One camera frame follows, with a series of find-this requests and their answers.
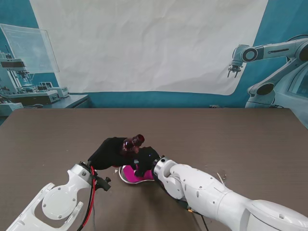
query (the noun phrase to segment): glass panel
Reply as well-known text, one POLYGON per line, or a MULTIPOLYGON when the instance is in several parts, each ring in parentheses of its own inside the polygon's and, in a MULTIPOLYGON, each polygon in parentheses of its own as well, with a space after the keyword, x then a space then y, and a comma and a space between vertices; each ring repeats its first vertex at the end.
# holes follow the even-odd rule
POLYGON ((30 73, 59 72, 46 30, 0 24, 16 59, 30 73))

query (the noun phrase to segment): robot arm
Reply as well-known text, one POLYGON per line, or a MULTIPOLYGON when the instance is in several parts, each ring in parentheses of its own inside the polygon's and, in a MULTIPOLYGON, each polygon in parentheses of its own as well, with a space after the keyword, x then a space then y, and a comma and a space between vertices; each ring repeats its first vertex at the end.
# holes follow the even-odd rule
POLYGON ((269 107, 275 98, 274 87, 287 74, 308 61, 308 38, 292 40, 277 44, 249 47, 239 45, 233 53, 230 72, 235 72, 235 77, 241 71, 243 63, 255 60, 287 57, 288 62, 267 77, 265 80, 251 86, 248 89, 250 98, 246 107, 269 107))
POLYGON ((53 183, 46 185, 23 210, 19 217, 10 225, 7 231, 66 231, 68 230, 83 203, 77 200, 77 193, 80 189, 91 188, 96 180, 94 190, 103 188, 109 190, 109 178, 103 180, 91 172, 85 163, 74 165, 67 171, 69 181, 66 185, 55 186, 53 183), (46 217, 53 220, 65 219, 63 226, 54 228, 42 222, 35 216, 35 209, 42 202, 42 210, 46 217))
POLYGON ((308 231, 308 218, 282 205, 252 201, 225 187, 211 175, 161 158, 155 180, 187 209, 215 219, 232 231, 308 231))

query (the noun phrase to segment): table surface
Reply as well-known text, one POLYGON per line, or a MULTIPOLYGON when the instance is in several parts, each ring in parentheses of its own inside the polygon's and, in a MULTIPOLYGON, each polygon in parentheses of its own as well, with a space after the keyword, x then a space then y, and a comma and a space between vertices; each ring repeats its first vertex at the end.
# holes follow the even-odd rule
MULTIPOLYGON (((20 109, 0 127, 0 230, 47 183, 65 184, 66 171, 86 161, 104 139, 138 133, 145 146, 178 163, 215 177, 225 171, 227 187, 243 196, 308 216, 308 131, 288 109, 20 109)), ((99 173, 112 179, 112 187, 96 193, 96 230, 205 230, 200 217, 180 208, 155 182, 126 185, 115 170, 99 173)), ((78 194, 85 204, 88 193, 78 194)), ((211 231, 229 230, 206 221, 211 231)), ((84 230, 93 230, 92 219, 84 230)))

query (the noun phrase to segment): white backdrop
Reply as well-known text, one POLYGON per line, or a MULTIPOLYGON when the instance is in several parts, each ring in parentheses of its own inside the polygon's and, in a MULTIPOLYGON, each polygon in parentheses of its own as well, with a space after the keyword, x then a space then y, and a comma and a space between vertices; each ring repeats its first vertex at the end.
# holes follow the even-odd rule
POLYGON ((267 0, 30 0, 70 92, 229 95, 234 48, 252 45, 267 0))

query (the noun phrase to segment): white plastic casing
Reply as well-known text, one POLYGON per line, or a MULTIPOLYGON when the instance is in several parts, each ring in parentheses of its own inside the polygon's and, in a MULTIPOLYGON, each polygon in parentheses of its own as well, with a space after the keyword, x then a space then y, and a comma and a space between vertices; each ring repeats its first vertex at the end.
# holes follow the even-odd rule
POLYGON ((67 172, 69 182, 66 185, 46 185, 7 231, 67 231, 83 206, 82 202, 77 203, 77 192, 91 186, 90 173, 84 167, 74 165, 67 172), (35 209, 41 201, 42 210, 48 218, 59 220, 67 217, 63 226, 51 227, 35 216, 35 209))
POLYGON ((282 205, 252 201, 211 175, 163 158, 154 168, 168 194, 232 231, 308 231, 308 218, 282 205))

